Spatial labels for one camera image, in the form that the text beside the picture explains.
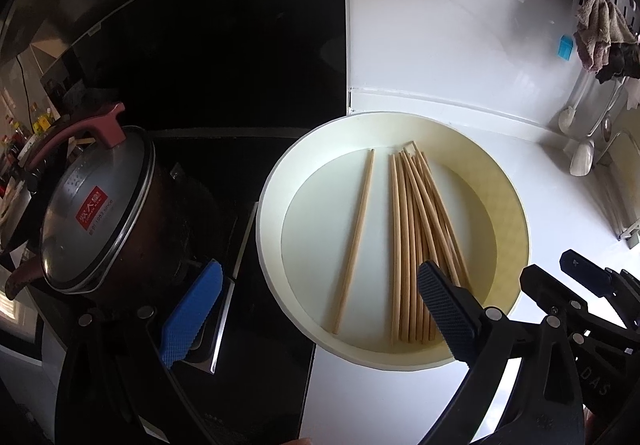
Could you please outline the person's right hand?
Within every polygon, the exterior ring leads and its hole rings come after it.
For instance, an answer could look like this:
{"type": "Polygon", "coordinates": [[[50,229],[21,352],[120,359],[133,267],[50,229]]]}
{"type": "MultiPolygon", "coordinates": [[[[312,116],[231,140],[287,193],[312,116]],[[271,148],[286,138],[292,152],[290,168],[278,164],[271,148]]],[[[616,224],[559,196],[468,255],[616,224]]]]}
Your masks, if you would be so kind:
{"type": "Polygon", "coordinates": [[[594,434],[594,430],[596,429],[596,416],[586,406],[582,407],[582,413],[584,414],[585,420],[585,439],[589,441],[590,436],[594,434]]]}

